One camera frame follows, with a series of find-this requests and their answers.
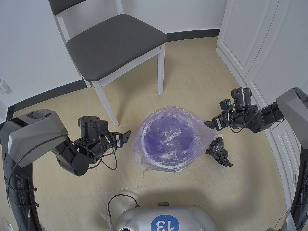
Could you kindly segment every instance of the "translucent plastic bag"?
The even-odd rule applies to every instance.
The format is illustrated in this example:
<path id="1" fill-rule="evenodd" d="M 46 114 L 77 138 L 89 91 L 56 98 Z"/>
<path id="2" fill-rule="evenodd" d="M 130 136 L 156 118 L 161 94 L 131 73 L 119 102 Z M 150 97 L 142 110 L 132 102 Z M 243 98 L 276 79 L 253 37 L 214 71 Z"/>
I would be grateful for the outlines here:
<path id="1" fill-rule="evenodd" d="M 209 147 L 214 131 L 185 109 L 168 106 L 150 114 L 133 135 L 137 163 L 165 172 L 180 172 Z"/>

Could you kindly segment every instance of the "seat cushion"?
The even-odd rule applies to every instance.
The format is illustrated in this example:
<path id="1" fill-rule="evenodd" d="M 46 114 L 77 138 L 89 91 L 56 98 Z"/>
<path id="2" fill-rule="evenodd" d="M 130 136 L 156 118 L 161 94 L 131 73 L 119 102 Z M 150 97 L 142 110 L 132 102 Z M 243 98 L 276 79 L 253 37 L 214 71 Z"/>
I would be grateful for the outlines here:
<path id="1" fill-rule="evenodd" d="M 158 29 L 120 14 L 71 38 L 66 47 L 84 79 L 99 81 L 166 40 Z"/>

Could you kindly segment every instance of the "blue circular sticker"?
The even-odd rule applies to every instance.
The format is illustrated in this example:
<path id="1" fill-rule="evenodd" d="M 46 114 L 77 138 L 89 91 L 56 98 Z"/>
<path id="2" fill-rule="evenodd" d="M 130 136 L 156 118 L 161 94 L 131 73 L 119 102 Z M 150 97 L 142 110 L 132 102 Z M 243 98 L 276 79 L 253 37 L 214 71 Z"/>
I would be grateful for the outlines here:
<path id="1" fill-rule="evenodd" d="M 170 215 L 161 215 L 151 223 L 152 231 L 179 231 L 179 221 Z"/>

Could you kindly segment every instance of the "floor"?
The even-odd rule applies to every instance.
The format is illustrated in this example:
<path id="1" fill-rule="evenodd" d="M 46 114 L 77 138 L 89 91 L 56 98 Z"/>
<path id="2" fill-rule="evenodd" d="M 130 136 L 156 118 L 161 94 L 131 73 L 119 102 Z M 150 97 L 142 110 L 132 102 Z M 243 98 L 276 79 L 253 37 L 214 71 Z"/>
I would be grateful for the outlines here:
<path id="1" fill-rule="evenodd" d="M 157 58 L 122 75 L 106 87 L 105 94 L 120 122 L 114 127 L 94 88 L 79 90 L 33 105 L 15 113 L 47 108 L 57 112 L 75 140 L 80 137 L 77 119 L 85 115 L 108 120 L 109 130 L 132 133 L 153 111 L 168 105 L 187 109 L 205 120 L 220 113 L 219 102 L 231 98 L 239 87 L 216 54 L 217 37 L 166 43 L 164 93 L 157 94 Z M 274 155 L 264 132 L 243 130 L 224 134 L 225 149 L 233 167 L 219 165 L 203 154 L 180 173 L 146 171 L 138 165 L 130 143 L 117 151 L 118 168 L 104 165 L 76 177 L 59 167 L 56 157 L 47 153 L 34 162 L 34 186 L 38 213 L 48 231 L 109 230 L 101 217 L 107 215 L 109 199 L 119 193 L 134 196 L 141 207 L 198 205 L 206 209 L 222 231 L 266 230 L 274 228 L 286 211 L 282 182 Z M 105 162 L 114 166 L 114 158 Z M 111 203 L 111 216 L 118 216 L 134 203 L 117 197 Z M 4 181 L 0 181 L 0 218 L 4 216 L 18 230 L 7 206 Z"/>

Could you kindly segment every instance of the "chair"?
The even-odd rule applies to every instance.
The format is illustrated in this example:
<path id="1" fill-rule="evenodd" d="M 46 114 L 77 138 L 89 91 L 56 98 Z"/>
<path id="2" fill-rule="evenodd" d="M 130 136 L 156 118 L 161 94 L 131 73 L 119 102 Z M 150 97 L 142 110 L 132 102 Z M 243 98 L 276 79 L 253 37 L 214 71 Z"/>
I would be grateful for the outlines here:
<path id="1" fill-rule="evenodd" d="M 121 0 L 115 0 L 118 15 L 70 38 L 61 12 L 84 1 L 86 0 L 49 0 L 49 3 L 78 73 L 88 87 L 92 82 L 113 124 L 118 126 L 102 87 L 157 55 L 157 92 L 161 95 L 164 87 L 167 35 L 124 14 Z"/>

